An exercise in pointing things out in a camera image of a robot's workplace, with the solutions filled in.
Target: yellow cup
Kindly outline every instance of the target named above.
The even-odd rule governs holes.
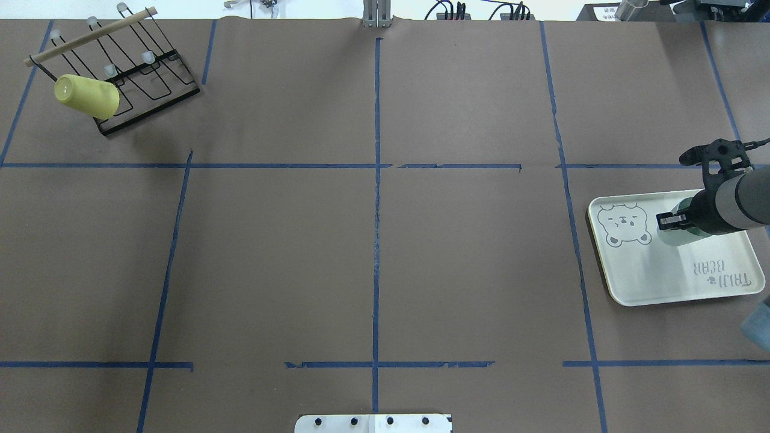
[[[120,105],[118,88],[98,79],[64,74],[53,92],[62,104],[101,120],[112,117]]]

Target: white metal bracket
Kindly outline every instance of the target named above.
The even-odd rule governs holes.
[[[305,415],[294,433],[452,433],[452,415]]]
[[[392,24],[390,0],[363,0],[364,27],[390,27]]]

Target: white knob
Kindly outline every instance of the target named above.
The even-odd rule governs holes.
[[[151,64],[155,63],[155,53],[153,53],[152,51],[145,51],[145,52],[143,52],[142,53],[142,60],[144,61],[144,63],[146,63],[148,65],[151,65]]]
[[[104,67],[104,73],[107,74],[109,78],[112,78],[118,75],[118,69],[111,63]]]

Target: wooden dowel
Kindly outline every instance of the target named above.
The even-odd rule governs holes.
[[[71,49],[76,49],[81,45],[84,45],[91,41],[95,41],[97,38],[101,38],[102,36],[108,35],[109,33],[128,27],[131,24],[140,22],[144,18],[148,18],[150,15],[155,15],[157,13],[158,11],[156,11],[155,7],[147,8],[141,12],[135,13],[134,15],[127,16],[124,19],[113,22],[112,24],[105,25],[104,27],[96,29],[93,32],[87,33],[83,36],[80,36],[79,38],[73,39],[65,43],[64,45],[59,45],[52,49],[45,50],[44,52],[41,52],[39,54],[34,54],[32,56],[32,59],[30,59],[29,57],[26,57],[24,58],[24,64],[29,67],[32,67],[36,62],[43,63],[44,61],[48,59],[52,59],[57,55],[62,54],[63,52],[67,52]]]

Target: bear face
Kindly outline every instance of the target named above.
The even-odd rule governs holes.
[[[639,242],[647,245],[652,235],[647,231],[647,212],[638,205],[613,205],[602,207],[598,214],[599,224],[607,234],[610,247],[618,248],[623,242]]]

